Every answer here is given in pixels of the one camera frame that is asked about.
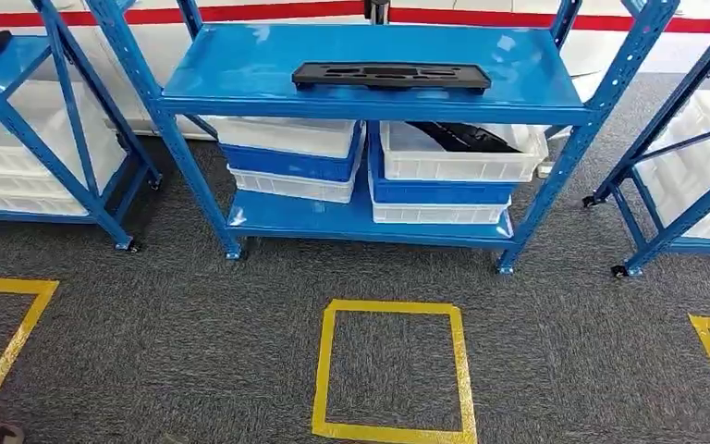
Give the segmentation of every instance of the gray carpet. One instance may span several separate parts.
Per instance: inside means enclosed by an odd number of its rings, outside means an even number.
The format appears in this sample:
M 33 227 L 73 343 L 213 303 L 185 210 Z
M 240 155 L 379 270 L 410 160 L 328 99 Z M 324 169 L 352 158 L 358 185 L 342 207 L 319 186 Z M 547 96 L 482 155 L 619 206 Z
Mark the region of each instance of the gray carpet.
M 710 315 L 710 256 L 615 280 L 631 252 L 618 211 L 580 205 L 678 80 L 639 76 L 513 277 L 487 251 L 361 242 L 255 240 L 227 262 L 178 174 L 138 197 L 135 255 L 98 228 L 0 223 L 0 277 L 61 281 L 0 419 L 31 443 L 335 442 L 311 434 L 323 309 L 369 299 L 461 309 L 482 443 L 710 443 L 710 362 L 687 317 Z M 225 160 L 194 151 L 226 206 Z M 25 308 L 0 300 L 0 347 Z M 329 421 L 460 427 L 443 316 L 338 321 Z

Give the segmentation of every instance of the stacked bins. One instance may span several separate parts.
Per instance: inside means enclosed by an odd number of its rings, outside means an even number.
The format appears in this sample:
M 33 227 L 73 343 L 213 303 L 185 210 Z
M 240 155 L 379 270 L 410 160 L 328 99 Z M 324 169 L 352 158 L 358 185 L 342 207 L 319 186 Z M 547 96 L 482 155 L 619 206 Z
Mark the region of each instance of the stacked bins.
M 121 167 L 126 152 L 106 127 L 98 104 L 81 83 L 73 83 L 86 143 L 99 192 Z M 33 127 L 56 157 L 87 187 L 77 144 L 58 83 L 29 80 L 9 102 Z M 0 122 L 0 211 L 85 216 L 88 211 L 67 188 Z
M 671 120 L 648 153 L 710 131 L 710 91 L 698 91 Z M 664 226 L 710 190 L 710 140 L 661 154 L 635 166 Z M 710 239 L 710 213 L 685 237 Z
M 226 117 L 214 125 L 239 190 L 349 202 L 365 135 L 360 121 Z
M 479 125 L 520 153 L 450 153 L 404 122 L 370 123 L 373 220 L 397 224 L 496 224 L 519 182 L 548 156 L 526 125 Z

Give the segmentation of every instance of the shelf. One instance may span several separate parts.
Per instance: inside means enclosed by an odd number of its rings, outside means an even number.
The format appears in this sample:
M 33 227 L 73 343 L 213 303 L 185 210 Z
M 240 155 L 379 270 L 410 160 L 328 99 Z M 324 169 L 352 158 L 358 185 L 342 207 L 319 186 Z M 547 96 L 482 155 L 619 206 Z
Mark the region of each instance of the shelf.
M 508 212 L 496 225 L 376 224 L 364 164 L 350 203 L 237 191 L 228 229 L 235 236 L 332 239 L 505 249 L 513 245 Z
M 306 61 L 472 63 L 492 87 L 484 95 L 335 85 L 299 92 L 291 75 Z M 415 25 L 205 25 L 162 106 L 196 115 L 548 125 L 585 124 L 591 113 L 548 30 Z
M 49 55 L 47 37 L 13 36 L 0 53 L 0 91 L 9 96 Z

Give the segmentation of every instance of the white bin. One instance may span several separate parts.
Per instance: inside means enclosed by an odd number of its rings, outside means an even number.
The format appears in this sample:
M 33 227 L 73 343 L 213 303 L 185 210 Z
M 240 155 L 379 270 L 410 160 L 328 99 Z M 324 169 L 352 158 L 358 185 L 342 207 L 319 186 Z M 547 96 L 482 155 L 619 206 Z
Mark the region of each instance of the white bin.
M 115 138 L 113 131 L 102 120 L 98 105 L 90 99 L 87 88 L 81 83 L 73 84 L 80 110 L 81 121 L 86 140 L 91 151 L 92 164 L 102 165 L 106 157 L 121 156 L 124 151 L 116 143 L 102 143 L 104 138 Z M 9 102 L 29 122 L 37 134 L 50 147 L 53 153 L 85 185 L 85 176 L 80 164 L 77 145 L 69 124 L 66 104 L 61 88 L 52 81 L 26 81 L 9 98 Z M 26 148 L 17 137 L 13 136 L 0 122 L 0 174 L 21 177 L 46 178 L 50 172 Z M 103 183 L 107 176 L 102 171 L 97 177 Z
M 478 124 L 520 153 L 449 153 L 404 122 L 382 122 L 385 177 L 406 180 L 529 182 L 548 157 L 544 134 L 535 126 Z
M 710 91 L 698 91 L 649 151 L 707 131 L 710 131 Z M 710 140 L 641 162 L 636 170 L 655 201 L 663 225 L 667 226 L 710 190 Z M 710 213 L 684 236 L 710 239 Z
M 120 168 L 127 154 L 121 149 L 115 135 L 89 141 L 95 144 L 89 146 L 91 152 L 109 153 L 109 155 L 96 155 L 92 164 L 93 173 L 96 177 L 96 186 L 99 192 L 109 182 L 113 174 Z M 82 181 L 85 188 L 88 184 Z M 20 196 L 39 196 L 55 198 L 71 198 L 67 188 L 53 174 L 45 169 L 43 175 L 21 175 L 14 172 L 0 172 L 0 194 L 16 194 Z
M 355 120 L 285 117 L 209 117 L 227 145 L 343 159 Z
M 374 184 L 369 172 L 369 194 L 372 216 L 377 224 L 461 224 L 493 225 L 499 222 L 510 202 L 500 205 L 378 203 L 374 201 Z
M 352 197 L 352 188 L 355 184 L 358 165 L 356 164 L 353 168 L 352 177 L 347 182 L 306 179 L 258 171 L 242 171 L 229 166 L 227 166 L 227 169 L 235 178 L 239 190 L 267 192 L 282 196 L 300 197 L 301 199 L 348 204 L 349 199 Z

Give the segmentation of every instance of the sandal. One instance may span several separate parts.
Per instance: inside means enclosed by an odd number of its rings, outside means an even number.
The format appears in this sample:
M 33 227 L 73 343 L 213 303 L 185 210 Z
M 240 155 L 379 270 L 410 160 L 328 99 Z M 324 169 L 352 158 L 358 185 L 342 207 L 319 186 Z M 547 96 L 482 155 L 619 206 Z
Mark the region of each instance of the sandal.
M 0 444 L 23 444 L 23 431 L 19 427 L 0 424 Z

